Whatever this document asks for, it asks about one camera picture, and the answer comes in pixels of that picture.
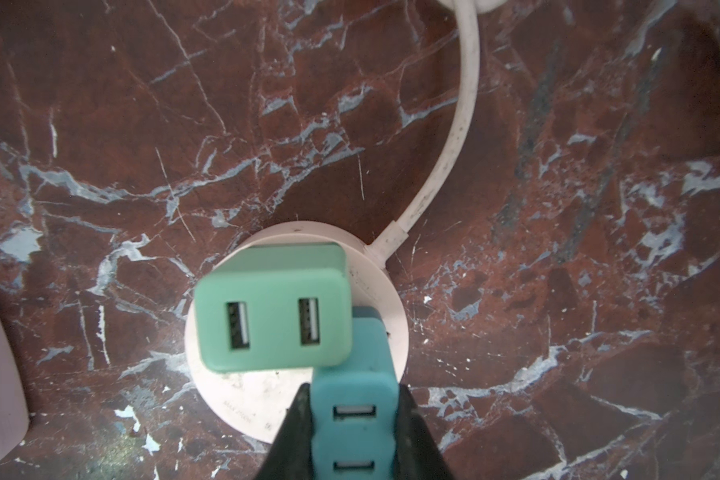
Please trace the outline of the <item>teal USB charger plug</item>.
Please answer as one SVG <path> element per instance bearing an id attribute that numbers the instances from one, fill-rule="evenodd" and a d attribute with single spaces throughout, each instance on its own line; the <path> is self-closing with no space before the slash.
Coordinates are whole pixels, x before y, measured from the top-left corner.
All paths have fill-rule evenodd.
<path id="1" fill-rule="evenodd" d="M 355 307 L 352 315 L 349 357 L 312 377 L 314 477 L 391 479 L 399 384 L 387 331 L 371 307 Z"/>

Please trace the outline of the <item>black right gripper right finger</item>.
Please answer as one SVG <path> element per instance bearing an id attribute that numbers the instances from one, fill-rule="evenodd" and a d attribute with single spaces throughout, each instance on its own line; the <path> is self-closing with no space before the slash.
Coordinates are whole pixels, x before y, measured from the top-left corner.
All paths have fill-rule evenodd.
<path id="1" fill-rule="evenodd" d="M 397 480 L 454 480 L 418 405 L 405 384 L 399 385 L 395 420 L 393 478 Z"/>

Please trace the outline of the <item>green USB charger plug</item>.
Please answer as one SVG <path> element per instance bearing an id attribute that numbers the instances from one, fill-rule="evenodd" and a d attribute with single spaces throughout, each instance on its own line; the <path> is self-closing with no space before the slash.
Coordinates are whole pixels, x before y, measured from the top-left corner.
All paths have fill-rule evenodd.
<path id="1" fill-rule="evenodd" d="M 216 373 L 333 366 L 352 348 L 348 260 L 336 243 L 253 246 L 195 290 L 199 351 Z"/>

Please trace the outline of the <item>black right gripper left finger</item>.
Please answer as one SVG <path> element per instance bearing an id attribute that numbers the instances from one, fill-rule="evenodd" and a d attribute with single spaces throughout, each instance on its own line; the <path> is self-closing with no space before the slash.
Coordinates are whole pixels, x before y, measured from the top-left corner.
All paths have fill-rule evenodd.
<path id="1" fill-rule="evenodd" d="M 313 416 L 309 383 L 302 384 L 255 480 L 312 480 Z"/>

